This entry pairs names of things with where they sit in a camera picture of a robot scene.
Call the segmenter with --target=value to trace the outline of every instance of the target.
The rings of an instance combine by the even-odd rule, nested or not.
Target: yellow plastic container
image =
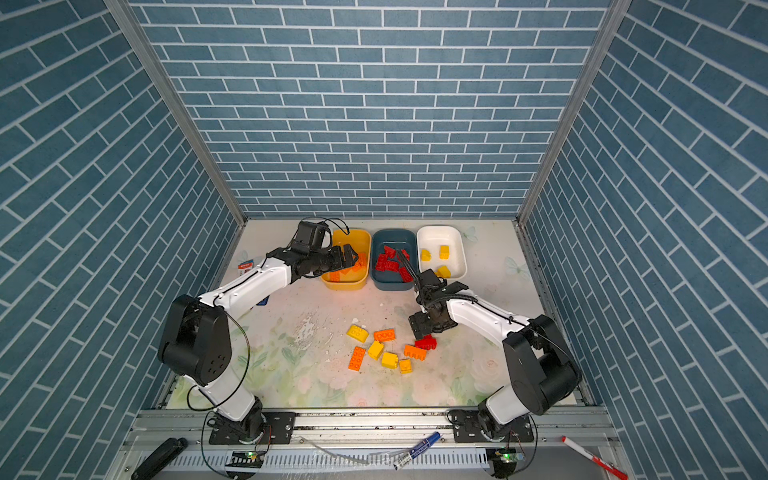
[[[352,249],[358,254],[366,255],[366,262],[362,268],[348,269],[337,272],[339,281],[331,281],[331,273],[325,273],[321,277],[323,283],[331,290],[360,290],[368,280],[368,271],[371,261],[371,234],[365,230],[350,229],[349,235],[344,230],[336,230],[331,236],[333,245],[343,246],[345,243],[352,245]]]

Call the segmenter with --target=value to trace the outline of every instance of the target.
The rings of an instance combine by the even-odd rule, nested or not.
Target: blue brick wall
[[[530,220],[638,478],[768,478],[767,25],[634,0]]]
[[[235,226],[101,0],[0,12],[0,478],[90,478]]]
[[[609,1],[246,3],[131,2],[249,216],[510,217]]]

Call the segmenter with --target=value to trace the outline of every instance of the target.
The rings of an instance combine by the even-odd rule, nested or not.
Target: floral pattern
[[[472,238],[465,242],[471,270],[462,281],[474,283],[476,293],[516,312],[520,310],[510,300],[531,304],[533,298],[535,304],[528,309],[541,312],[517,243],[508,247],[506,237],[506,243],[502,238],[498,246],[484,244],[489,236],[498,233],[489,231],[492,226],[482,222],[477,227],[459,229],[465,238]],[[489,258],[483,251],[489,247],[504,248],[504,260]],[[516,268],[510,268],[509,260]],[[484,272],[472,279],[472,267]],[[478,289],[478,283],[487,286]],[[350,325],[371,333],[362,345],[365,348],[372,343],[374,331],[395,328],[397,339],[387,342],[385,351],[404,358],[403,346],[413,343],[408,316],[417,308],[413,292],[381,292],[371,282],[356,292],[331,292],[320,281],[282,289],[270,297],[266,306],[256,306],[239,319],[250,343],[250,365],[243,384],[266,407],[301,408],[476,405],[508,381],[503,351],[466,326],[435,335],[437,349],[429,351],[424,361],[412,359],[410,374],[384,368],[369,356],[363,360],[360,372],[347,368],[353,348],[360,346],[346,335]],[[233,368],[240,376],[247,364],[246,343],[239,329],[233,329],[230,335]],[[190,383],[181,379],[168,408],[186,408],[189,388]],[[195,407],[207,404],[196,390],[190,402]]]

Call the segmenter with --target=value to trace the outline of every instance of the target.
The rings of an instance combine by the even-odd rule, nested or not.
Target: table
[[[416,232],[425,225],[451,225],[462,232],[468,272],[461,281],[475,294],[502,308],[535,317],[543,313],[531,281],[514,224],[510,220],[349,220],[351,228],[371,234],[383,228]],[[246,225],[223,283],[238,275],[237,265],[286,245],[296,220],[251,220]],[[350,325],[371,335],[394,328],[397,339],[385,351],[398,353],[414,338],[408,317],[419,309],[412,291],[385,292],[369,278],[354,292],[329,290],[321,281],[301,279],[275,292],[265,306],[255,306],[238,321],[251,346],[245,388],[267,408],[472,406],[508,382],[501,349],[479,333],[458,326],[434,337],[437,349],[424,361],[412,359],[413,373],[382,367],[366,356],[360,372],[347,369],[355,346],[346,335]],[[234,369],[246,365],[242,333],[232,325]],[[187,408],[190,383],[179,381],[169,409]],[[197,391],[192,406],[209,405]]]

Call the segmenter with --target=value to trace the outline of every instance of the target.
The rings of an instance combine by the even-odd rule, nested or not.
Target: orange block
[[[366,356],[366,349],[360,346],[356,346],[355,351],[352,352],[352,359],[349,361],[349,369],[359,372],[360,366],[362,365],[362,359],[365,356]]]
[[[389,342],[395,339],[395,329],[379,330],[373,333],[373,339],[380,342]]]
[[[409,356],[412,359],[423,360],[427,357],[427,351],[424,349],[417,348],[415,346],[406,345],[406,349],[403,352],[403,355]]]

